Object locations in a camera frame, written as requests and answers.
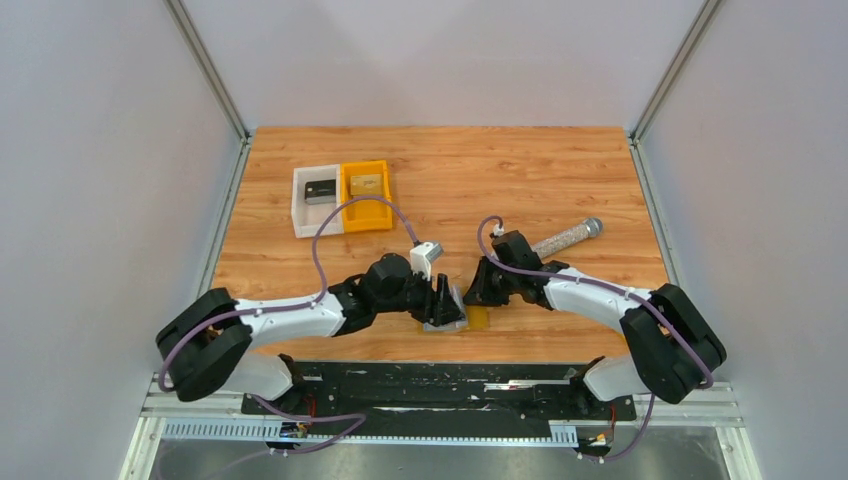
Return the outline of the yellow leather card holder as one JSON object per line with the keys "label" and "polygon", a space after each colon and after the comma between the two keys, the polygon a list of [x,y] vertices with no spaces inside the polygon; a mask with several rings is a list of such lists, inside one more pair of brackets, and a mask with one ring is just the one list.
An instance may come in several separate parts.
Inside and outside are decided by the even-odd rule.
{"label": "yellow leather card holder", "polygon": [[465,331],[479,331],[489,328],[489,311],[486,307],[467,306],[466,318],[461,321],[452,322],[443,326],[420,324],[418,332],[421,334],[435,333],[459,333]]}

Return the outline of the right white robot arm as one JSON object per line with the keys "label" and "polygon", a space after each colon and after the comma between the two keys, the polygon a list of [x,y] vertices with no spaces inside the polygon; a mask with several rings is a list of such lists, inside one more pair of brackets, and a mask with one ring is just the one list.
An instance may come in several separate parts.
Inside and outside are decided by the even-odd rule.
{"label": "right white robot arm", "polygon": [[542,257],[517,230],[495,236],[480,258],[468,306],[500,307],[514,295],[551,311],[600,323],[624,337],[624,356],[601,357],[577,375],[571,403],[584,417],[596,417],[612,400],[652,394],[678,404],[695,389],[710,387],[727,359],[718,336],[677,285],[650,290],[625,287]]}

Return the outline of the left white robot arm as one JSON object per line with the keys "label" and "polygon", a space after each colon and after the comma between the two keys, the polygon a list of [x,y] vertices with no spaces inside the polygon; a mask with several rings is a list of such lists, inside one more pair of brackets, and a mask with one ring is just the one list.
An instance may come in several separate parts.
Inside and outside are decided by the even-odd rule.
{"label": "left white robot arm", "polygon": [[298,411],[306,386],[280,359],[254,347],[306,337],[339,337],[370,327],[378,315],[407,313],[423,325],[465,319],[461,297],[444,274],[430,278],[397,254],[311,296],[254,301],[211,289],[155,337],[163,358],[159,387],[183,402],[219,390],[257,395],[283,413]]}

